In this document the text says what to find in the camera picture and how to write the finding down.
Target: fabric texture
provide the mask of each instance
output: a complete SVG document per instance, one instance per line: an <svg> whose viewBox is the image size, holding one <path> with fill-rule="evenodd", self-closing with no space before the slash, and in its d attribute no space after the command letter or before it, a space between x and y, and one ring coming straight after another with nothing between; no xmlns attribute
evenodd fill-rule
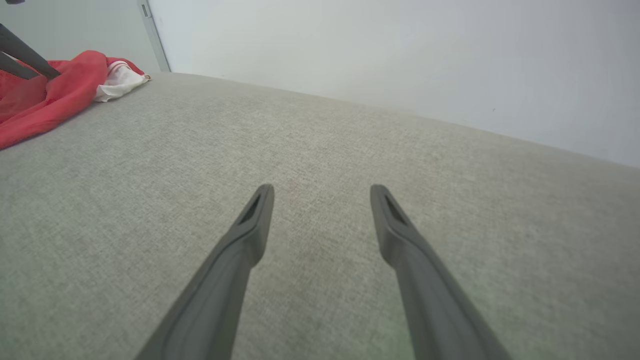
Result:
<svg viewBox="0 0 640 360"><path fill-rule="evenodd" d="M637 359L640 171L463 126L153 74L0 152L7 359L133 359L256 187L233 359L412 359L386 185L514 359Z"/></svg>
<svg viewBox="0 0 640 360"><path fill-rule="evenodd" d="M107 80L109 65L116 61L144 75L130 61L97 51L85 51L70 61L49 61L60 72L50 81L42 75L25 80L0 71L0 150L46 133L84 110Z"/></svg>
<svg viewBox="0 0 640 360"><path fill-rule="evenodd" d="M107 68L107 80L98 85L93 101L107 102L123 97L149 80L151 76L133 71L126 61L114 61Z"/></svg>

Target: white fabric with red stripe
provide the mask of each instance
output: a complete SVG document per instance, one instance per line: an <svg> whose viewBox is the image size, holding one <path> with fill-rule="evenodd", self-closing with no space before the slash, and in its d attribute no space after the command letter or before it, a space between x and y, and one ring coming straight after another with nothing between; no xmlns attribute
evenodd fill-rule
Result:
<svg viewBox="0 0 640 360"><path fill-rule="evenodd" d="M151 80L149 75L140 75L131 70L126 61L114 61L107 68L107 72L107 80L103 85L98 85L93 101L107 102L117 99Z"/></svg>

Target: red garment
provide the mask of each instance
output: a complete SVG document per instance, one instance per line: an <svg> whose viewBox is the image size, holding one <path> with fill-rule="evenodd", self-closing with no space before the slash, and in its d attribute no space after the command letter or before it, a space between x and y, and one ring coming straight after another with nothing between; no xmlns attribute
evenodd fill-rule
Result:
<svg viewBox="0 0 640 360"><path fill-rule="evenodd" d="M71 61L49 61L60 75L48 82L43 75L25 80L0 70L0 150L46 133L89 106L107 79L107 67L118 60L144 75L129 60L92 50Z"/></svg>

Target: white wall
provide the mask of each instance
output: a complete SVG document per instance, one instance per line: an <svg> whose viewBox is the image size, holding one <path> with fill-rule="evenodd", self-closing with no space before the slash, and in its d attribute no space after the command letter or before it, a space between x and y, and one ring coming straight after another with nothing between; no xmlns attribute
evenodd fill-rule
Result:
<svg viewBox="0 0 640 360"><path fill-rule="evenodd" d="M174 72L640 167L638 0L150 0Z"/></svg>
<svg viewBox="0 0 640 360"><path fill-rule="evenodd" d="M0 23L47 60L97 50L160 71L136 0L0 0Z"/></svg>

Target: white cloth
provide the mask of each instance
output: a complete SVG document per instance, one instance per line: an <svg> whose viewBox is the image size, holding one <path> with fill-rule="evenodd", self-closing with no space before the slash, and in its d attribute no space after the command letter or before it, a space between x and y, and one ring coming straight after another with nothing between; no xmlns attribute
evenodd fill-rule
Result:
<svg viewBox="0 0 640 360"><path fill-rule="evenodd" d="M117 99L149 80L149 75L140 75L131 70L125 61L114 61L107 69L107 80L103 85L98 85L93 101L107 102Z"/></svg>

